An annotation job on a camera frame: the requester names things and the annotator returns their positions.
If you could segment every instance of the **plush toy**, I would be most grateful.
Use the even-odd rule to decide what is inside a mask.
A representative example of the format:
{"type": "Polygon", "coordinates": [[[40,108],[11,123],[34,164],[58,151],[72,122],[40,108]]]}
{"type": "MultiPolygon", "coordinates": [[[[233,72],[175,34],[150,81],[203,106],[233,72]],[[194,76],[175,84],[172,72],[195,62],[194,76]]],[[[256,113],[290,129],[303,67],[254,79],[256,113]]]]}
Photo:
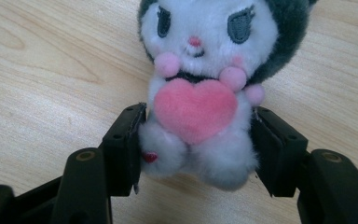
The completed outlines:
{"type": "Polygon", "coordinates": [[[142,0],[141,40],[154,61],[142,168],[191,173],[224,190],[258,165],[248,134],[260,83],[295,54],[311,0],[142,0]]]}

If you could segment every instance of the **white fluffy body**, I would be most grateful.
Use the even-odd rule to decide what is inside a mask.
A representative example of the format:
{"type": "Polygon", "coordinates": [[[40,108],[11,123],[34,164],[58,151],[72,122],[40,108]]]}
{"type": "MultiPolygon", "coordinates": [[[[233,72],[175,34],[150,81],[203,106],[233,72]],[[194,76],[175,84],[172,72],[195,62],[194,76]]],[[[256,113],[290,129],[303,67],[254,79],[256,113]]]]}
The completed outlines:
{"type": "MultiPolygon", "coordinates": [[[[181,70],[194,76],[218,78],[224,68],[234,66],[249,78],[269,58],[278,28],[264,1],[158,0],[142,17],[141,36],[152,58],[164,52],[174,53],[181,60],[181,70]],[[171,13],[171,27],[164,38],[157,32],[161,7],[171,13]],[[246,8],[252,8],[254,13],[251,33],[244,43],[236,44],[227,34],[227,20],[246,8]],[[200,39],[200,46],[188,43],[191,36],[200,39]],[[203,56],[195,57],[202,51],[203,56]]],[[[220,189],[240,188],[258,164],[248,134],[252,106],[246,95],[243,91],[236,93],[238,107],[224,130],[199,144],[189,145],[165,130],[153,114],[155,96],[166,84],[160,74],[150,80],[151,112],[139,134],[143,153],[155,152],[158,159],[150,163],[143,161],[143,170],[155,176],[188,172],[220,189]]]]}

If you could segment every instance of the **screw hole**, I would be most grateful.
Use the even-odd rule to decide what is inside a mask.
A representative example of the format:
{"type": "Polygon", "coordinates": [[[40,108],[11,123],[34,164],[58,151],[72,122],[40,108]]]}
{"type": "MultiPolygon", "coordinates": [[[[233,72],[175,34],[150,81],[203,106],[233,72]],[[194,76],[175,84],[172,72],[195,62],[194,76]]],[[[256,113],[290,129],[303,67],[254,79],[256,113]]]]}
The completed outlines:
{"type": "Polygon", "coordinates": [[[333,154],[331,152],[324,152],[324,153],[322,153],[322,156],[327,161],[332,161],[332,162],[337,162],[337,163],[342,162],[342,159],[338,155],[333,154]]]}
{"type": "Polygon", "coordinates": [[[93,152],[93,151],[85,151],[85,152],[79,153],[76,156],[76,159],[78,161],[89,161],[94,157],[95,157],[95,152],[93,152]]]}
{"type": "Polygon", "coordinates": [[[294,136],[294,135],[289,135],[289,136],[287,136],[290,140],[297,140],[297,137],[296,136],[294,136]]]}
{"type": "Polygon", "coordinates": [[[86,224],[88,223],[89,216],[86,212],[78,212],[71,215],[69,219],[70,224],[86,224]]]}
{"type": "Polygon", "coordinates": [[[115,134],[115,135],[113,135],[113,138],[115,138],[116,140],[118,140],[118,139],[123,138],[123,135],[121,135],[121,134],[115,134]]]}

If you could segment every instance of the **light wooden surface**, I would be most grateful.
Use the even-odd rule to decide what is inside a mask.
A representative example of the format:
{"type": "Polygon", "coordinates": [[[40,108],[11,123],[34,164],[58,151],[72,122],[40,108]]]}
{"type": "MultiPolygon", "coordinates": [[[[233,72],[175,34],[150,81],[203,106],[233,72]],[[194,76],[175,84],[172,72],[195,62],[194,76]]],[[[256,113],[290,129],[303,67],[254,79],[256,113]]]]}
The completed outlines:
{"type": "MultiPolygon", "coordinates": [[[[16,194],[97,147],[123,108],[146,100],[152,65],[139,1],[0,0],[0,184],[16,194]]],[[[273,110],[358,167],[358,0],[321,0],[297,56],[265,83],[273,110]]],[[[179,175],[141,177],[113,199],[116,223],[299,223],[296,198],[270,198],[253,175],[234,193],[179,175]]]]}

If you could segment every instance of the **small red heart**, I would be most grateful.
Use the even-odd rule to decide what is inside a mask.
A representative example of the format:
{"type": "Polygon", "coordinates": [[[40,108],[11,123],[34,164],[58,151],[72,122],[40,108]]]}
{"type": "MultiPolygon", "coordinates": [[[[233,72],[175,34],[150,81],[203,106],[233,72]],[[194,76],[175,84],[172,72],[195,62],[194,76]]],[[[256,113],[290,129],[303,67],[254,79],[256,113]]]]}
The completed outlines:
{"type": "Polygon", "coordinates": [[[142,157],[147,163],[152,163],[156,159],[158,159],[158,155],[156,152],[143,152],[142,157]]]}
{"type": "Polygon", "coordinates": [[[165,129],[198,144],[226,128],[237,106],[234,92],[217,80],[193,85],[177,78],[159,90],[154,112],[165,129]]]}

